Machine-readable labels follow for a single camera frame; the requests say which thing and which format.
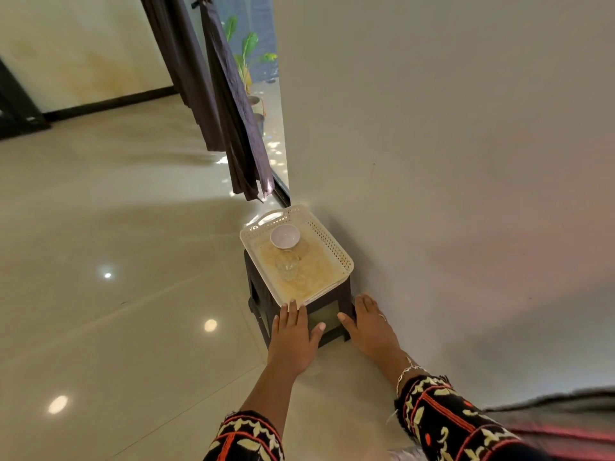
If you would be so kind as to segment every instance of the tray handle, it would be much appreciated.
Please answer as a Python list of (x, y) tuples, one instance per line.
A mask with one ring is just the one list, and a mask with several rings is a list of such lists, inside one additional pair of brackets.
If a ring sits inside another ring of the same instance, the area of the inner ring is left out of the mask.
[(277, 217), (273, 217), (272, 220), (275, 220), (276, 218), (280, 218), (282, 215), (284, 215), (284, 209), (272, 210), (270, 212), (267, 212), (267, 213), (261, 215), (259, 217), (259, 219), (256, 220), (254, 223), (250, 224), (248, 226), (248, 228), (250, 228), (252, 226), (259, 226), (259, 225), (261, 225), (261, 221), (263, 221), (266, 217), (268, 217), (270, 215), (273, 215), (274, 213), (279, 213), (280, 215), (278, 215)]

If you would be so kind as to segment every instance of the small bowl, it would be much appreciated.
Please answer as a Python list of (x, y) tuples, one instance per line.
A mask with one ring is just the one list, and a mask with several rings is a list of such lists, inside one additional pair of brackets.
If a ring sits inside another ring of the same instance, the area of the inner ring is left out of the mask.
[(273, 246), (280, 249), (290, 249), (295, 247), (301, 239), (299, 229), (290, 224), (276, 226), (271, 232), (269, 239)]

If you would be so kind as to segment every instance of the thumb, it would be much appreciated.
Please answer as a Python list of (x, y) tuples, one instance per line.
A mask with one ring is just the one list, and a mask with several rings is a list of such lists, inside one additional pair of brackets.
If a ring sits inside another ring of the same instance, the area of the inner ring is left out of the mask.
[(310, 333), (309, 343), (314, 348), (318, 348), (318, 343), (320, 343), (320, 339), (322, 338), (323, 333), (325, 333), (326, 327), (327, 325), (324, 322), (320, 322), (317, 326), (314, 327), (312, 333)]
[(338, 314), (338, 318), (340, 319), (340, 322), (342, 322), (342, 325), (346, 331), (350, 333), (350, 338), (353, 338), (354, 334), (357, 333), (357, 325), (354, 323), (354, 320), (343, 312)]

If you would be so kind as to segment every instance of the clear glass cup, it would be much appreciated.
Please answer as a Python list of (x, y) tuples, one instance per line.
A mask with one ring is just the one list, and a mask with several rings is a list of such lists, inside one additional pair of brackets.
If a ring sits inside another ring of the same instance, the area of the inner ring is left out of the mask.
[(281, 251), (275, 257), (275, 268), (280, 272), (282, 279), (286, 281), (296, 279), (299, 272), (299, 256), (293, 251)]

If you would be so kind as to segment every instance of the embroidered sleeve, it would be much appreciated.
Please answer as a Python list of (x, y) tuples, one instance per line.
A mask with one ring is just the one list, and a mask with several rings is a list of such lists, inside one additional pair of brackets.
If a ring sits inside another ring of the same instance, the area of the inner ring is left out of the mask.
[(280, 436), (254, 411), (236, 412), (220, 425), (204, 461), (283, 461)]
[(410, 379), (395, 406), (400, 424), (429, 460), (549, 459), (465, 400), (446, 377)]

